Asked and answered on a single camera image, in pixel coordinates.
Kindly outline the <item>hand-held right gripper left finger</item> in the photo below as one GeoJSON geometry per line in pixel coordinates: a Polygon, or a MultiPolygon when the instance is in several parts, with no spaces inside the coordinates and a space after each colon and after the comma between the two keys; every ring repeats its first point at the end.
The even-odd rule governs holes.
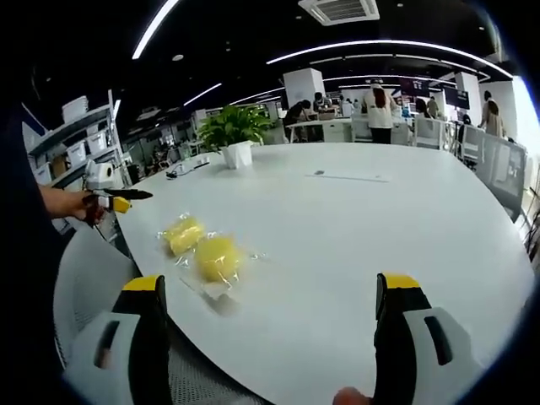
{"type": "Polygon", "coordinates": [[[62,374],[82,404],[171,404],[165,277],[135,278],[72,345],[62,374]]]}

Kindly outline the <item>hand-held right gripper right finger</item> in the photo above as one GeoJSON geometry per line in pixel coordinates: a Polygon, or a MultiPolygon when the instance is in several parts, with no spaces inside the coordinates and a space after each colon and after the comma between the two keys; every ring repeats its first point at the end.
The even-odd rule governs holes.
{"type": "Polygon", "coordinates": [[[468,332],[408,275],[377,275],[375,320],[375,404],[455,404],[483,372],[468,332]]]}

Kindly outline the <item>person's right hand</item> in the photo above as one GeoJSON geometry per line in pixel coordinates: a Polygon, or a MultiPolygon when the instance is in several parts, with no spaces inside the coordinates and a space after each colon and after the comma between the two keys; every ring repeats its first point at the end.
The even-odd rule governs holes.
{"type": "Polygon", "coordinates": [[[371,402],[371,397],[351,386],[340,389],[332,399],[332,405],[370,405],[371,402]]]}

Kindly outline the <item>person's left hand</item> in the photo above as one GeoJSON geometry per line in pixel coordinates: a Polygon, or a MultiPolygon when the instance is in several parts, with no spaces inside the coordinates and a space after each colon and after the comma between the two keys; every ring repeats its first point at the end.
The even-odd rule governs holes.
{"type": "Polygon", "coordinates": [[[102,220],[104,213],[104,209],[98,204],[98,196],[94,193],[62,190],[62,200],[58,211],[60,218],[72,217],[93,226],[102,220]]]}

